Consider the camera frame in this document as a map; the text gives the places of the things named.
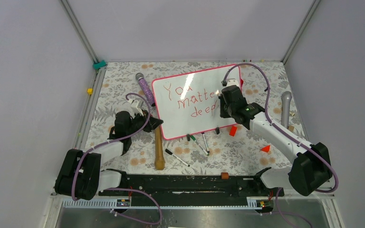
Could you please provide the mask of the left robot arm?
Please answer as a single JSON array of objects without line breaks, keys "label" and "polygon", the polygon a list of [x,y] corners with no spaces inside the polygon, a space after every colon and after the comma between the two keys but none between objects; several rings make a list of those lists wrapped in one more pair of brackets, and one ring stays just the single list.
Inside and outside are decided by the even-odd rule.
[{"label": "left robot arm", "polygon": [[55,182],[55,193],[83,200],[91,200],[98,192],[110,188],[116,195],[128,191],[128,183],[119,171],[105,171],[102,164],[127,153],[132,145],[132,136],[157,129],[163,120],[150,115],[146,110],[131,116],[128,111],[115,115],[114,126],[106,142],[87,152],[70,149],[66,153]]}]

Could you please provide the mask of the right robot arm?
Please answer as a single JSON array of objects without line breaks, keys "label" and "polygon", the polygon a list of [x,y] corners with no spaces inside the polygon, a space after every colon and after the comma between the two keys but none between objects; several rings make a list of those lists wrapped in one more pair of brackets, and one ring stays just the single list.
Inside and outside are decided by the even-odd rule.
[{"label": "right robot arm", "polygon": [[261,196],[273,188],[293,189],[308,196],[334,177],[327,147],[312,144],[294,135],[273,121],[257,103],[248,104],[237,85],[224,87],[219,94],[221,117],[232,118],[248,130],[260,135],[276,147],[290,162],[282,169],[267,168],[253,183],[254,191]]}]

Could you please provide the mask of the pink framed whiteboard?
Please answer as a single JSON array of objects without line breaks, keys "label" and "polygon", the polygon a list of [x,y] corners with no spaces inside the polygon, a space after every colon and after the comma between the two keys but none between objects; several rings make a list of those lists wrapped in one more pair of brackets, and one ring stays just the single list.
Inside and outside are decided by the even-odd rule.
[{"label": "pink framed whiteboard", "polygon": [[153,80],[152,89],[161,131],[166,140],[234,125],[220,117],[218,95],[232,65],[199,70]]}]

